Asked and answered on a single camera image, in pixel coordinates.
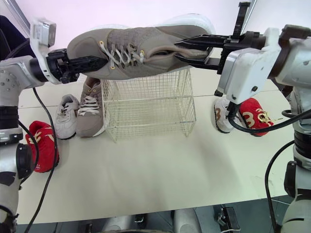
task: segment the gray sneaker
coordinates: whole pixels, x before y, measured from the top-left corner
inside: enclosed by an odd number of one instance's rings
[[[101,82],[87,77],[81,94],[76,133],[85,138],[95,137],[104,131]]]
[[[187,14],[155,27],[86,32],[69,43],[67,54],[70,59],[93,55],[108,60],[101,69],[85,73],[93,78],[123,80],[152,76],[187,66],[175,58],[176,53],[187,58],[207,57],[207,51],[189,50],[174,43],[212,33],[214,28],[206,17]]]

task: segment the white sneaker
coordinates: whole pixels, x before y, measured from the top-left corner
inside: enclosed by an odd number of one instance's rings
[[[79,101],[73,95],[65,95],[56,110],[54,123],[56,136],[59,139],[69,139],[76,134],[76,112],[79,108]]]
[[[227,100],[225,97],[222,97],[216,100],[214,105],[216,127],[218,131],[222,133],[230,133],[234,128],[227,119],[227,115],[229,114],[227,107],[229,103],[229,100]],[[237,116],[234,121],[238,123],[238,119],[239,117]]]

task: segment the white table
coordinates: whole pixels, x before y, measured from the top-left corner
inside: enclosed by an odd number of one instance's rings
[[[269,160],[293,139],[291,126],[263,137],[215,129],[215,71],[191,69],[197,123],[188,137],[172,134],[114,143],[107,133],[95,138],[59,140],[55,169],[35,223],[61,222],[165,211],[265,197],[264,174]],[[79,98],[82,84],[45,85],[38,93],[52,116],[63,94]],[[267,81],[256,99],[271,119],[281,117],[288,102]],[[28,127],[48,122],[31,90],[20,98],[19,118]],[[271,170],[272,196],[285,195],[288,149]],[[48,173],[33,173],[19,192],[19,224],[28,223],[37,207]]]

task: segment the wall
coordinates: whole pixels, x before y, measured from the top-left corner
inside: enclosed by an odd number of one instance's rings
[[[281,30],[286,24],[311,28],[311,1],[258,0],[245,31],[263,33],[268,27]]]
[[[77,35],[105,24],[144,27],[186,13],[210,18],[216,33],[231,34],[239,0],[17,0],[29,21],[45,17],[57,24],[53,49],[65,48]]]
[[[23,28],[19,25],[18,21],[11,14],[9,8],[3,0],[0,0],[0,15],[7,17],[11,21],[11,23],[13,23],[14,26],[22,33],[24,37],[28,37],[27,34],[24,32]]]

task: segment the black cable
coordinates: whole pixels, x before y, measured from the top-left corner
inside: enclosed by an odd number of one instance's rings
[[[242,127],[240,125],[238,125],[237,123],[234,122],[233,120],[233,117],[232,116],[229,116],[228,115],[228,120],[230,122],[230,124],[238,129],[238,130],[241,130],[243,132],[246,132],[246,133],[265,133],[265,132],[269,132],[269,131],[272,131],[272,130],[278,130],[280,128],[283,128],[285,126],[288,126],[290,124],[293,124],[295,121],[298,121],[300,119],[304,119],[304,118],[308,118],[308,117],[311,117],[311,109],[303,112],[303,113],[300,113],[282,123],[279,123],[279,124],[276,124],[276,125],[273,125],[273,126],[270,126],[270,127],[267,127],[267,128],[263,128],[263,129],[248,129],[248,128],[245,128],[245,127]]]
[[[267,199],[268,199],[268,205],[269,205],[269,212],[270,212],[270,217],[271,217],[271,222],[272,222],[272,226],[273,226],[273,230],[276,233],[277,232],[277,223],[276,223],[276,216],[274,214],[274,210],[273,210],[273,205],[272,205],[272,199],[271,199],[271,195],[270,195],[270,190],[269,190],[269,173],[271,170],[271,167],[273,165],[273,163],[275,162],[276,158],[290,145],[294,144],[294,141],[290,141],[289,143],[285,144],[283,147],[281,147],[281,149],[279,149],[275,155],[272,157],[272,159],[269,162],[269,165],[266,169],[266,174],[264,175],[264,185],[266,188],[266,193],[267,193]]]
[[[296,114],[292,114],[292,111],[290,109],[282,111],[282,115],[288,118],[296,116]]]
[[[41,195],[41,199],[40,199],[40,202],[38,204],[38,207],[34,213],[34,216],[32,217],[32,219],[30,220],[26,230],[25,230],[25,233],[29,232],[32,224],[34,223],[35,221],[35,218],[37,217],[39,211],[40,211],[40,208],[41,208],[41,205],[43,203],[43,200],[44,200],[44,197],[45,197],[45,194],[47,192],[47,189],[48,189],[48,186],[49,186],[49,183],[50,183],[50,180],[52,178],[52,175],[53,175],[53,172],[54,172],[54,169],[55,169],[55,164],[56,164],[56,158],[57,158],[57,140],[56,140],[56,133],[55,133],[55,128],[54,128],[54,123],[53,123],[53,120],[52,120],[52,117],[51,117],[51,114],[50,112],[48,111],[48,109],[46,108],[46,106],[44,105],[44,103],[42,102],[42,100],[40,99],[37,91],[35,88],[33,88],[33,91],[34,91],[34,94],[36,96],[36,98],[38,99],[39,103],[41,104],[41,106],[43,107],[43,109],[45,110],[45,112],[47,113],[48,117],[49,117],[49,120],[50,120],[50,124],[51,124],[51,127],[52,127],[52,131],[53,131],[53,139],[54,139],[54,162],[53,162],[53,167],[50,171],[50,174],[49,174],[49,177],[45,183],[45,186],[44,186],[44,189],[43,189],[43,192],[42,192],[42,195]]]
[[[19,46],[17,46],[15,49],[13,49],[6,57],[5,59],[9,59],[14,57],[19,51],[21,51],[25,46],[29,45],[30,40],[29,38],[26,39],[23,43],[21,43]]]
[[[23,123],[20,122],[20,120],[18,120],[18,124],[21,126],[21,128],[29,135],[31,140],[34,142],[34,145],[35,145],[35,167],[36,167],[37,163],[38,163],[38,159],[39,159],[39,147],[38,147],[37,141],[35,140],[35,137],[32,135],[32,133],[30,133],[30,131],[23,125]],[[25,177],[24,179],[22,179],[20,184],[24,183],[28,179],[28,177]]]
[[[57,226],[58,226],[58,222],[57,222],[56,225],[55,225],[55,229],[54,229],[53,233],[56,233]]]

